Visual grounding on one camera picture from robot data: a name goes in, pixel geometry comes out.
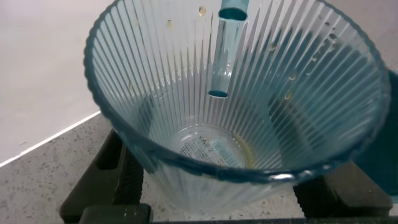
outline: cup bottom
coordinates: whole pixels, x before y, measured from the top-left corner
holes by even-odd
[[[252,168],[247,144],[237,134],[210,124],[189,126],[173,135],[169,149],[220,166]]]

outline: black plastic holder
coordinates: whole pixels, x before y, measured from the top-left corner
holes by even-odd
[[[144,170],[111,131],[98,155],[60,208],[65,223],[149,223],[152,210],[140,204]],[[388,217],[391,198],[354,162],[294,187],[306,218],[218,220],[173,223],[398,223]]]

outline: ribbed clear plastic cup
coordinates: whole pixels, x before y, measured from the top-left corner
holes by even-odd
[[[84,63],[129,150],[171,203],[197,213],[350,160],[390,99],[374,44],[325,1],[117,0]]]

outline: cup rim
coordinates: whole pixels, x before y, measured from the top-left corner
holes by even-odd
[[[88,88],[93,94],[95,103],[99,106],[104,116],[110,120],[115,131],[120,135],[124,142],[131,142],[131,140],[128,140],[129,138],[126,137],[126,133],[129,133],[129,136],[134,136],[134,144],[138,144],[140,147],[145,148],[147,153],[151,154],[151,156],[156,157],[168,165],[178,167],[191,174],[207,175],[218,180],[225,180],[235,183],[251,182],[256,184],[266,184],[270,182],[301,182],[324,174],[326,171],[333,169],[339,164],[351,160],[376,137],[377,132],[384,124],[384,120],[389,111],[388,108],[391,99],[391,89],[387,76],[387,68],[380,56],[379,51],[375,48],[374,43],[369,39],[368,35],[351,18],[325,0],[316,0],[322,2],[326,7],[334,10],[334,12],[340,15],[346,22],[350,24],[353,29],[358,32],[358,35],[369,47],[369,51],[374,57],[380,71],[383,72],[383,77],[386,79],[386,83],[388,83],[385,89],[387,96],[384,108],[381,109],[382,113],[380,113],[379,119],[375,119],[376,125],[370,128],[368,132],[364,133],[363,137],[357,142],[346,147],[346,149],[342,150],[340,153],[328,158],[327,161],[318,162],[311,166],[300,169],[269,170],[223,167],[198,161],[171,151],[170,149],[167,149],[166,147],[163,147],[160,144],[157,144],[156,142],[144,137],[139,131],[136,131],[133,127],[128,125],[127,122],[125,122],[125,120],[123,120],[123,118],[109,104],[104,93],[101,91],[97,78],[94,74],[93,61],[91,59],[93,55],[92,51],[94,39],[96,37],[96,31],[99,29],[101,22],[105,19],[105,16],[111,12],[113,7],[117,7],[116,5],[120,1],[123,0],[114,1],[106,8],[104,12],[101,13],[99,18],[95,21],[94,26],[91,28],[90,34],[86,40],[83,64],[85,66],[85,77],[88,80]]]

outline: white wall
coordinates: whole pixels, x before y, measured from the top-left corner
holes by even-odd
[[[112,1],[0,1],[0,163],[98,110],[83,76],[83,48]],[[398,70],[397,0],[329,2]]]

